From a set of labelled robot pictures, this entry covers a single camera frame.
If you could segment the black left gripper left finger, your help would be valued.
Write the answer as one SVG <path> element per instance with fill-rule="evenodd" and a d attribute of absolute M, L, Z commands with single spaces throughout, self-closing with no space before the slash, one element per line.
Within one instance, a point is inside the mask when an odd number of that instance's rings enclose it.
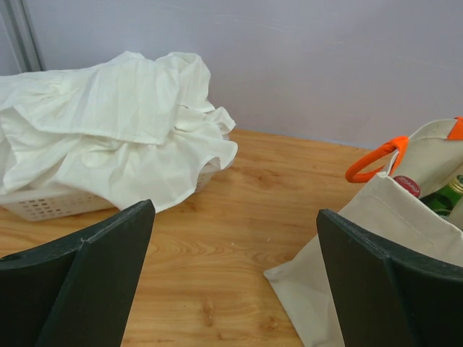
<path fill-rule="evenodd" d="M 1 258 L 2 346 L 120 346 L 155 220 L 150 200 Z"/>

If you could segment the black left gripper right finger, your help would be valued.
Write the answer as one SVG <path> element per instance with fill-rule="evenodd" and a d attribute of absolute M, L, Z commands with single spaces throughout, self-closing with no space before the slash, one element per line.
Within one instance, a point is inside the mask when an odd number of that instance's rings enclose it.
<path fill-rule="evenodd" d="M 462 345 L 462 267 L 331 210 L 317 230 L 345 346 Z"/>

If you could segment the green glass bottle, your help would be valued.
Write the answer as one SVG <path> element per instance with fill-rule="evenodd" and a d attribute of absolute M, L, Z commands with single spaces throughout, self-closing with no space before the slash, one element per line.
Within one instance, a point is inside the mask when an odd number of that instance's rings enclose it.
<path fill-rule="evenodd" d="M 462 175 L 455 176 L 446 186 L 420 199 L 430 210 L 447 219 L 462 198 Z"/>

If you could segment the brown cola glass bottle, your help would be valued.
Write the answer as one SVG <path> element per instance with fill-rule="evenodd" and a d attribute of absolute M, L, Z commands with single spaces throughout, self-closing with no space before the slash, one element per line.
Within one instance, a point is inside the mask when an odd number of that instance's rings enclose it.
<path fill-rule="evenodd" d="M 412 180 L 411 178 L 403 175 L 395 176 L 394 181 L 399 184 L 402 188 L 407 190 L 412 196 L 419 198 L 420 197 L 420 187 L 419 185 Z"/>

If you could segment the beige canvas tote bag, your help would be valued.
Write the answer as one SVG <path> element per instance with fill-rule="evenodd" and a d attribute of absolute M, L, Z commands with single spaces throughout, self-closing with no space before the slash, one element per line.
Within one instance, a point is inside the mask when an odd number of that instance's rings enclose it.
<path fill-rule="evenodd" d="M 394 181 L 407 176 L 412 196 Z M 462 175 L 462 119 L 432 121 L 368 153 L 346 172 L 361 190 L 339 211 L 361 228 L 462 267 L 462 201 L 447 219 L 420 199 Z M 304 346 L 345 346 L 317 234 L 290 261 L 265 272 Z"/>

